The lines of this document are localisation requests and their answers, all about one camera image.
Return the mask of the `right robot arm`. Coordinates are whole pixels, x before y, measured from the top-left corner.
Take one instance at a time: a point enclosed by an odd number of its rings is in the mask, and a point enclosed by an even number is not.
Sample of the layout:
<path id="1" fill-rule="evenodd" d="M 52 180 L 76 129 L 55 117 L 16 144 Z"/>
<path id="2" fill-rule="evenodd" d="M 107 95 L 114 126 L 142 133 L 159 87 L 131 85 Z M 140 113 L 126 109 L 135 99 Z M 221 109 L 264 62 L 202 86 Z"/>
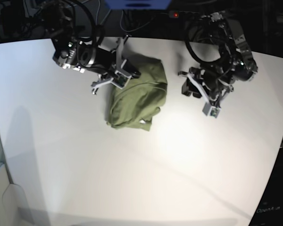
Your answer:
<path id="1" fill-rule="evenodd" d="M 111 50 L 100 47 L 105 37 L 104 27 L 96 24 L 89 9 L 77 0 L 37 0 L 36 17 L 51 39 L 55 48 L 53 60 L 64 69 L 90 71 L 104 78 L 128 76 L 138 78 L 141 73 L 131 62 L 123 57 L 123 48 L 128 36 L 118 38 L 117 45 Z M 91 34 L 81 37 L 84 26 L 76 24 L 75 6 L 86 14 L 91 26 Z"/>

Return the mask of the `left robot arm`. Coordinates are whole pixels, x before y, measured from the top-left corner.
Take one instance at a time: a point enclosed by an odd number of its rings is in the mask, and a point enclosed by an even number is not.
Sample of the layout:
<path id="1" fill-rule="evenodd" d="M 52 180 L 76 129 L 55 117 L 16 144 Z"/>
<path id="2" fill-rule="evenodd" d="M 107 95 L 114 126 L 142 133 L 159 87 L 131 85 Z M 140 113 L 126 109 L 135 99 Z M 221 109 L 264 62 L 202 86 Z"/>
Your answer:
<path id="1" fill-rule="evenodd" d="M 194 41 L 217 46 L 219 58 L 201 59 L 191 46 Z M 196 81 L 212 101 L 225 90 L 232 90 L 235 81 L 250 81 L 258 72 L 242 26 L 229 11 L 194 16 L 184 29 L 184 43 L 191 57 L 200 65 L 196 70 Z"/>

